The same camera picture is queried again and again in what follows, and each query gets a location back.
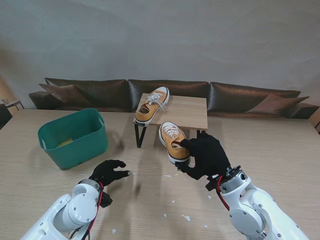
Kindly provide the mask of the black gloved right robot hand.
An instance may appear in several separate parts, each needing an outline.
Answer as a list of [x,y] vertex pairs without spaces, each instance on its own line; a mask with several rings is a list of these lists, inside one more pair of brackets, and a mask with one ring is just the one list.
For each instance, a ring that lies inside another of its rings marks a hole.
[[232,168],[220,141],[205,132],[197,138],[182,140],[180,146],[194,157],[195,165],[180,164],[177,168],[195,180],[203,176],[224,176]]

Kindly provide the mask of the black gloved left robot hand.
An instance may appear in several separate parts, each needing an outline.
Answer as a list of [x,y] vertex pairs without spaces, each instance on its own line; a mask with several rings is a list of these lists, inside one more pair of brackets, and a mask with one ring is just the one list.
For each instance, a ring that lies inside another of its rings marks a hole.
[[116,180],[128,177],[131,174],[129,170],[115,171],[116,168],[123,169],[125,167],[126,164],[121,160],[105,160],[95,167],[89,179],[101,183],[105,187]]

